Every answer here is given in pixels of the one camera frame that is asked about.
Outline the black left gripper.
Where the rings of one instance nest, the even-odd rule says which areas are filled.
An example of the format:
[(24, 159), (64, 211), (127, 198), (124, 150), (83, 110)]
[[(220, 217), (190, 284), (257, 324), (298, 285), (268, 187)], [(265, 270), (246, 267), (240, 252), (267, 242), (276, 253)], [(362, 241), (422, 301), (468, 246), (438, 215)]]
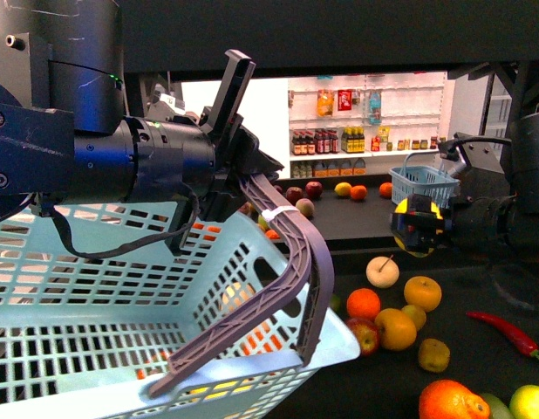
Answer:
[(198, 121), (184, 115), (135, 121), (135, 202), (197, 196), (202, 218), (227, 218), (245, 200), (240, 185), (247, 176), (263, 174), (274, 180), (283, 169), (259, 148), (238, 113), (255, 63), (238, 50), (225, 54), (228, 63), (215, 102)]

